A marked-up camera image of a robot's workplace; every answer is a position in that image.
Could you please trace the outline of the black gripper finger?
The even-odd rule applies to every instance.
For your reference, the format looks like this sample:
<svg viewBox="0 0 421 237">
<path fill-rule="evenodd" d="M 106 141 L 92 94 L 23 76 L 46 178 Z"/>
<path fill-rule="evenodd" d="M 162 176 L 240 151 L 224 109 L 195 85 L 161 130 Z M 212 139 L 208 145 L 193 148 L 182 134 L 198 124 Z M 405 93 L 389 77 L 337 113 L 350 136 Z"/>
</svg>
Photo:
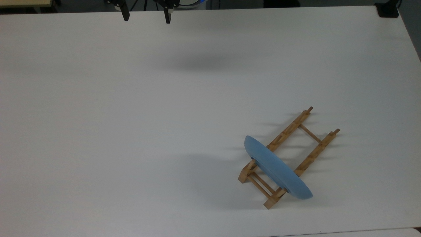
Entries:
<svg viewBox="0 0 421 237">
<path fill-rule="evenodd" d="M 130 18 L 130 11 L 126 0 L 105 0 L 104 3 L 114 5 L 115 9 L 122 13 L 124 21 L 128 21 Z"/>
<path fill-rule="evenodd" d="M 179 7 L 180 0 L 155 0 L 155 3 L 163 8 L 166 23 L 170 24 L 171 14 Z"/>
</svg>

